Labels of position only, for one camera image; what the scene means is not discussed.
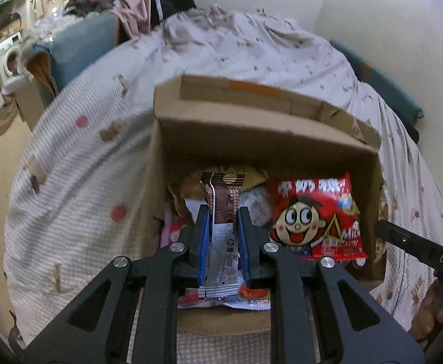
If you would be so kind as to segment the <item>person right hand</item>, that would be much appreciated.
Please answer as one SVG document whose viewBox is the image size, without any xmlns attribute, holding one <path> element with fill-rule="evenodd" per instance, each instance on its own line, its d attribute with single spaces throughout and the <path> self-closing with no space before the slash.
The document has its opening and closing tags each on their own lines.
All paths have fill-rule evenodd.
<svg viewBox="0 0 443 364">
<path fill-rule="evenodd" d="M 425 341 L 437 323 L 443 325 L 443 283 L 438 279 L 427 290 L 414 315 L 409 334 L 416 341 Z"/>
</svg>

